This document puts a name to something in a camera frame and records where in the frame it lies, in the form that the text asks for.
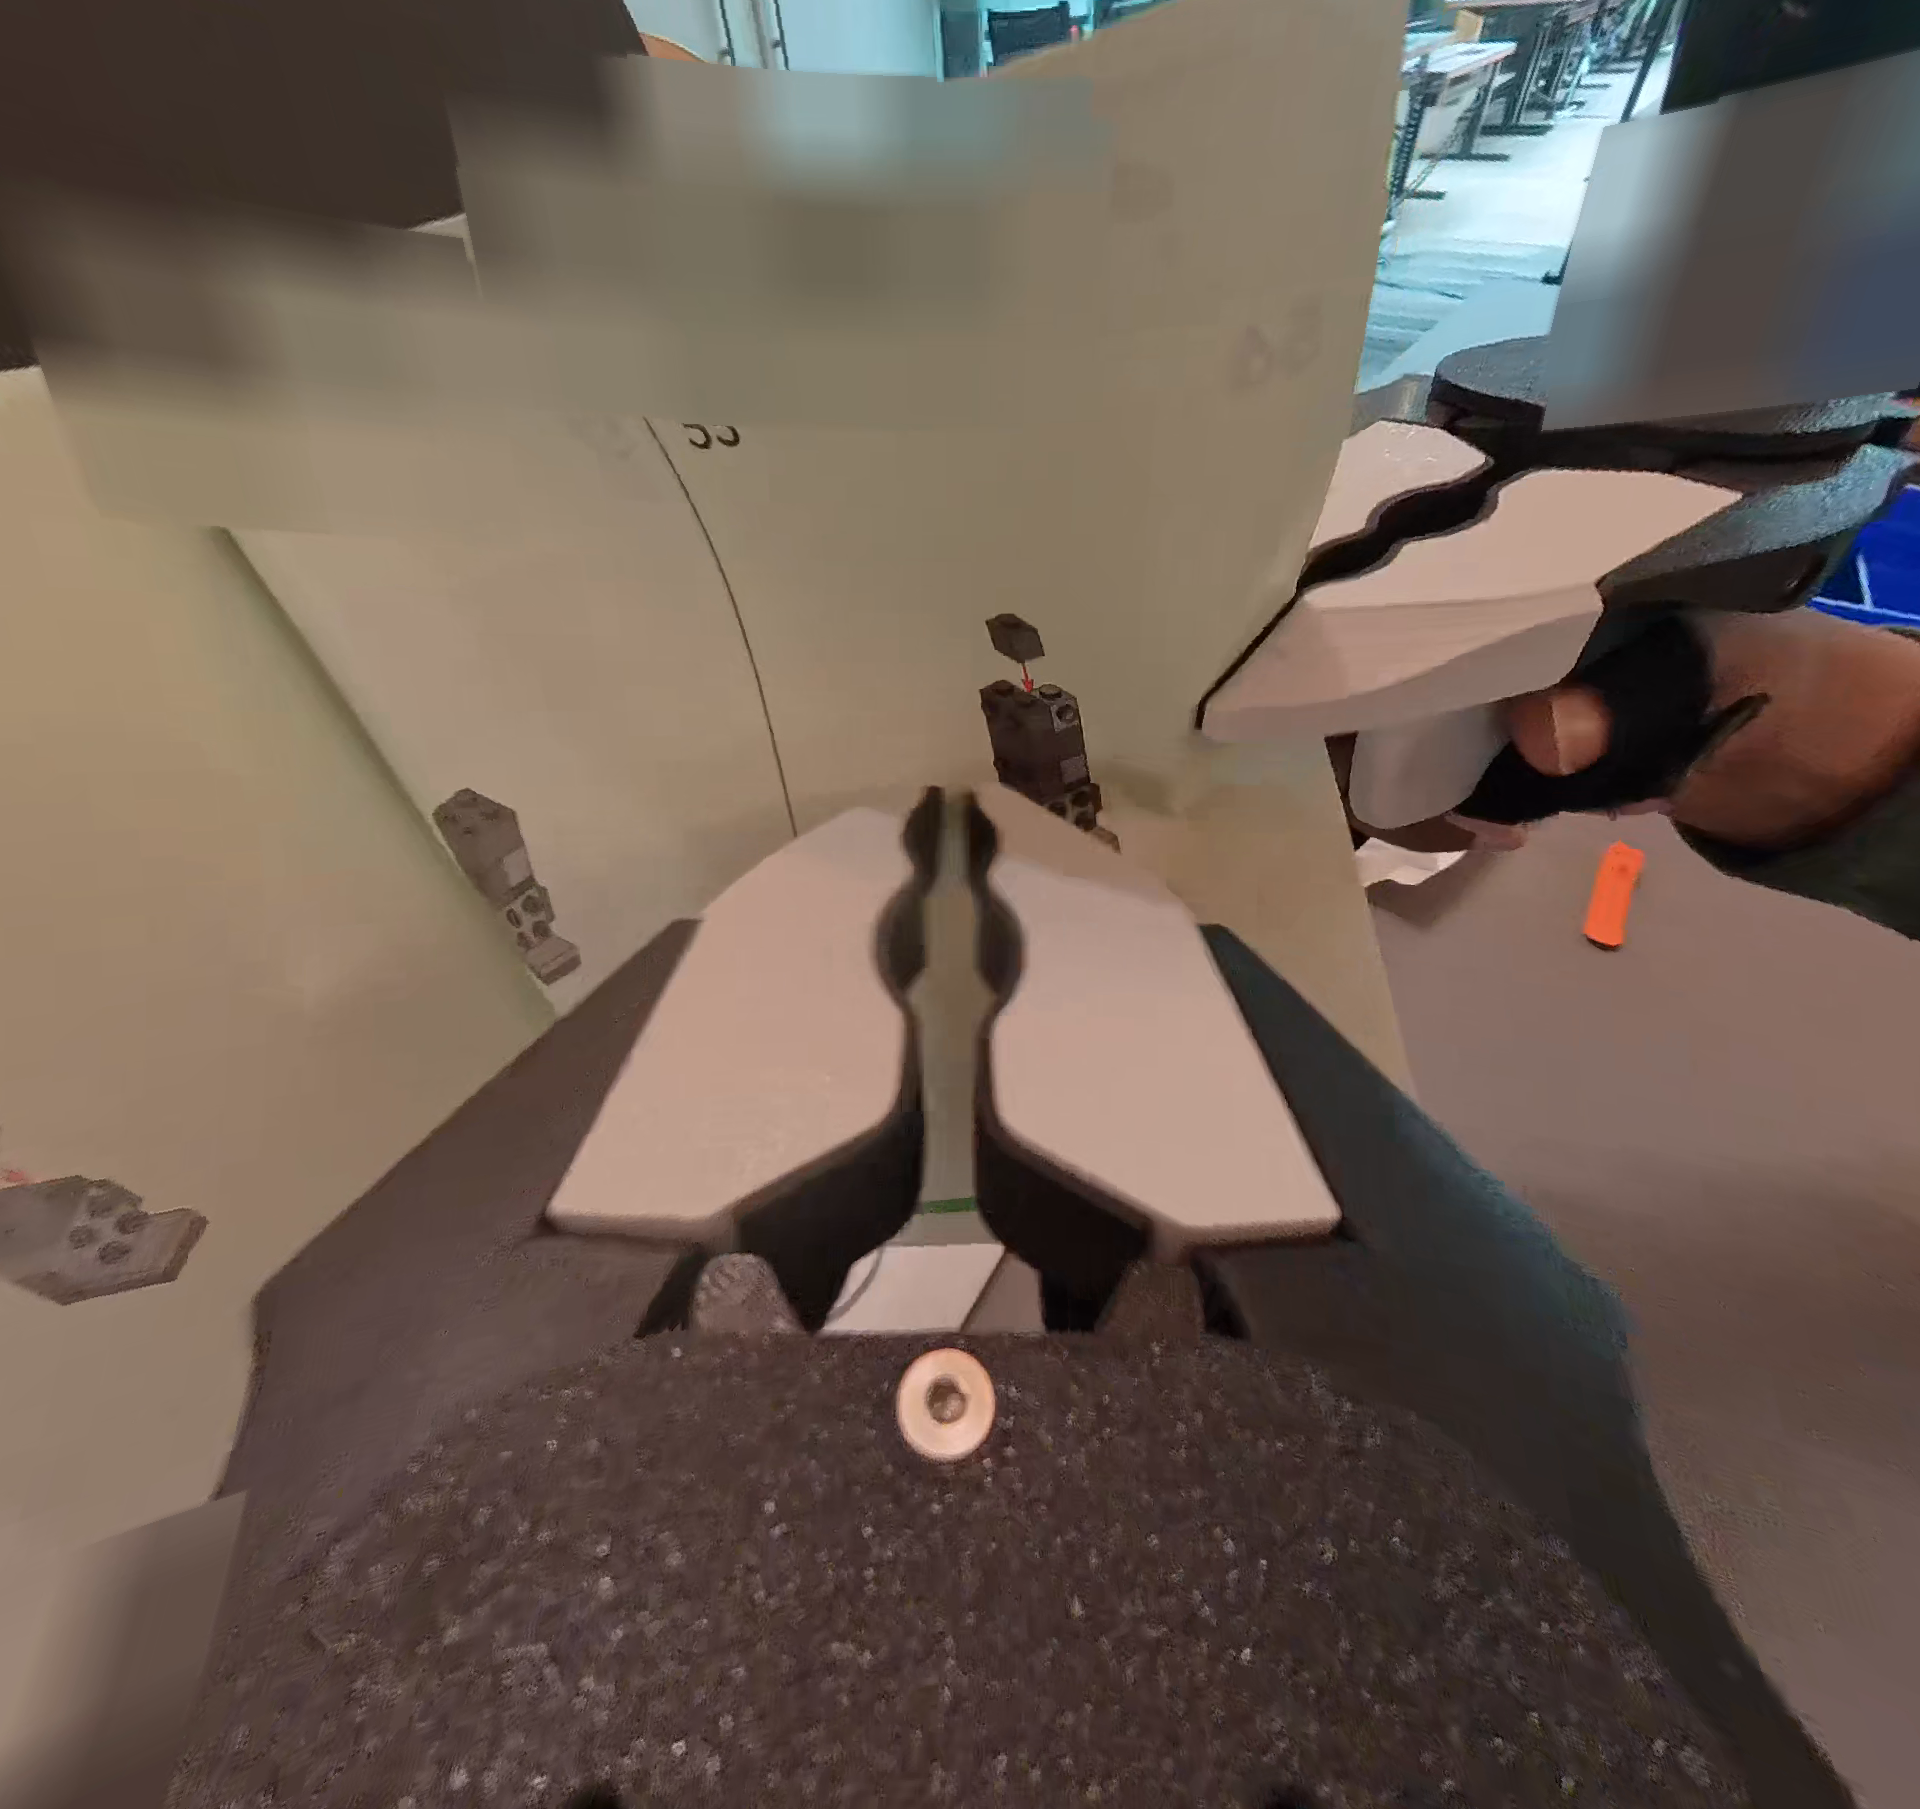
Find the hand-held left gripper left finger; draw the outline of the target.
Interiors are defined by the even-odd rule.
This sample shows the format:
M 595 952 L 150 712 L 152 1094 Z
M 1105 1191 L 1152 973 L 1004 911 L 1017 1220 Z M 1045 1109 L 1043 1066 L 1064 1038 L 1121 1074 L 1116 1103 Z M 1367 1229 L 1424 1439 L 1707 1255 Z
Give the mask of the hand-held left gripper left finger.
M 907 809 L 853 806 L 698 917 L 545 1220 L 588 1238 L 718 1243 L 756 1198 L 876 1140 L 917 1089 L 885 911 L 916 897 Z

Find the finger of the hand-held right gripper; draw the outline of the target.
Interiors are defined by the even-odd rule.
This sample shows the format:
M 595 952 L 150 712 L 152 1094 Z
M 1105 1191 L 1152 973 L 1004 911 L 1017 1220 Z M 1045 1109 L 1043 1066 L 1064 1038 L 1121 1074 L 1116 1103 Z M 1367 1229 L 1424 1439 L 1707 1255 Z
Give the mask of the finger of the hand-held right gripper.
M 1207 696 L 1203 733 L 1327 739 L 1548 687 L 1602 616 L 1599 581 L 1731 503 L 1731 487 L 1652 469 L 1512 478 L 1470 525 L 1307 588 Z
M 1367 424 L 1342 443 L 1302 584 L 1355 578 L 1456 534 L 1481 517 L 1495 476 L 1495 459 L 1448 428 Z

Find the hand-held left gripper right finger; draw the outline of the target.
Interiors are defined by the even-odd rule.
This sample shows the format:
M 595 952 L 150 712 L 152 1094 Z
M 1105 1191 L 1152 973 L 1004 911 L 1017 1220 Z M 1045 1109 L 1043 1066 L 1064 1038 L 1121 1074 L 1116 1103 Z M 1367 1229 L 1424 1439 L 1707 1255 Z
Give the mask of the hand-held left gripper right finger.
M 1324 1239 L 1342 1208 L 1195 915 L 1001 784 L 960 793 L 993 995 L 974 1191 L 1022 1259 Z

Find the instruction booklet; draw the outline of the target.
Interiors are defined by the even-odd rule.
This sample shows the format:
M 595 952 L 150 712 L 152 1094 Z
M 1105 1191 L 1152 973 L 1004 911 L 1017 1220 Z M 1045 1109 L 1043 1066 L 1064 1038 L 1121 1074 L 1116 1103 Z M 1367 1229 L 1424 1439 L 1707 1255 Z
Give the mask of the instruction booklet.
M 5 1278 L 5 1579 L 207 1498 L 254 1295 L 654 933 L 990 784 L 986 616 L 1121 854 L 1411 1084 L 1318 739 L 1191 731 L 1346 430 L 1403 0 L 974 85 L 612 62 L 462 115 L 468 282 L 57 212 L 5 371 L 5 1141 L 204 1216 Z

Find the grey desk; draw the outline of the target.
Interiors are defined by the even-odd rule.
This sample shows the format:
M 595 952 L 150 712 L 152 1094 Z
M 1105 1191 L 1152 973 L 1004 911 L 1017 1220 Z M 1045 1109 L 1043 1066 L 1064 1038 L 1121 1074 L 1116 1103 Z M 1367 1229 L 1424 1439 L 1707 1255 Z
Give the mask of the grey desk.
M 1646 862 L 1607 952 L 1616 839 Z M 1858 1800 L 1916 1803 L 1916 942 L 1652 815 L 1371 898 L 1428 1110 L 1621 1295 L 1722 1601 Z

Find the person's right hand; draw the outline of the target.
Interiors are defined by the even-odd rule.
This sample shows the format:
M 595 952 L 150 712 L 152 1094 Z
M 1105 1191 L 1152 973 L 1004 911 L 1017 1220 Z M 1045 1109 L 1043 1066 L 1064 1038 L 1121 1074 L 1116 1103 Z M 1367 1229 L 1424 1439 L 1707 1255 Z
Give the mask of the person's right hand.
M 1835 835 L 1916 768 L 1916 641 L 1814 609 L 1685 620 L 1708 656 L 1708 704 L 1763 703 L 1672 795 L 1650 799 L 1650 814 L 1718 848 L 1793 849 Z

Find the blue plastic storage bin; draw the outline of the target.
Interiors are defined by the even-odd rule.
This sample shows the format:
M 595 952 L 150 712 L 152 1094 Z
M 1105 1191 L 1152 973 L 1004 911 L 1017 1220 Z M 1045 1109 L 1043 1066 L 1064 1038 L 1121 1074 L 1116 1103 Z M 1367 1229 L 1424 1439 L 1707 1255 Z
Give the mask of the blue plastic storage bin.
M 1917 632 L 1917 485 L 1858 528 L 1811 606 L 1829 616 Z

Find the orange flat toy piece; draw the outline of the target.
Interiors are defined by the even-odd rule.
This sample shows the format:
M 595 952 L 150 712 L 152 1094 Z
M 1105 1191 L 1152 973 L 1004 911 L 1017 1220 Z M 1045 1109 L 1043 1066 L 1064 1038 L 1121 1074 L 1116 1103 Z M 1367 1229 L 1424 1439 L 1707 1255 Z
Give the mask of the orange flat toy piece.
M 1634 897 L 1645 872 L 1645 852 L 1629 839 L 1616 839 L 1598 859 L 1589 902 L 1583 915 L 1583 934 L 1589 946 L 1616 952 L 1623 947 Z

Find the black flat panel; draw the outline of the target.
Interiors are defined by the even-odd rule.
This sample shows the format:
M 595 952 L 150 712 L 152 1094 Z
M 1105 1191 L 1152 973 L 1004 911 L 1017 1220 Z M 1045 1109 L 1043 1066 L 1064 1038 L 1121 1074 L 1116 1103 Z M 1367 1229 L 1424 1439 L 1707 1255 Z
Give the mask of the black flat panel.
M 57 212 L 468 282 L 462 115 L 597 123 L 623 0 L 4 0 L 5 371 Z

